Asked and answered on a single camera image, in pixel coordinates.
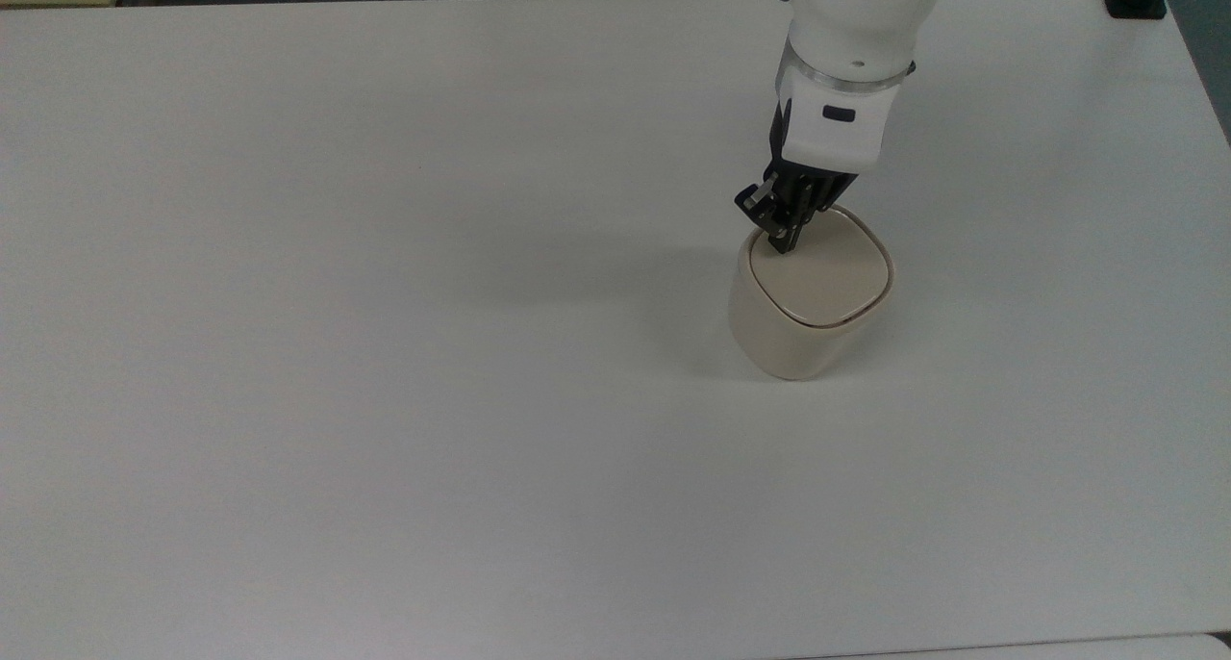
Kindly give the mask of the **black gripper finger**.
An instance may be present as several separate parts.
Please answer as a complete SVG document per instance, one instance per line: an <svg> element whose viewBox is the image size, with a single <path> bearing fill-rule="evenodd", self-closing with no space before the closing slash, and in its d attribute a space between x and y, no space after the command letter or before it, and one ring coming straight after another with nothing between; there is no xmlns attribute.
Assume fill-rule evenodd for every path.
<svg viewBox="0 0 1231 660"><path fill-rule="evenodd" d="M773 249L782 249L788 235L787 204L778 198L773 181L750 183L735 196L736 208L764 231L766 243Z"/></svg>
<svg viewBox="0 0 1231 660"><path fill-rule="evenodd" d="M826 212L840 196L840 181L778 181L776 195L784 201L783 230L776 251L788 255L796 247L804 227L817 212Z"/></svg>

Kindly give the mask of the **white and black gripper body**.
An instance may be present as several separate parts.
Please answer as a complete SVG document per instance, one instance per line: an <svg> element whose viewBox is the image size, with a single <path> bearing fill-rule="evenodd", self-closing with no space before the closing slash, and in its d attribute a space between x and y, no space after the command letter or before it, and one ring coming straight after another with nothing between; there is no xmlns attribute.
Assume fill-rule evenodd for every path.
<svg viewBox="0 0 1231 660"><path fill-rule="evenodd" d="M769 131L776 198L793 209L826 209L880 158L901 74L849 81L804 62L782 62Z"/></svg>

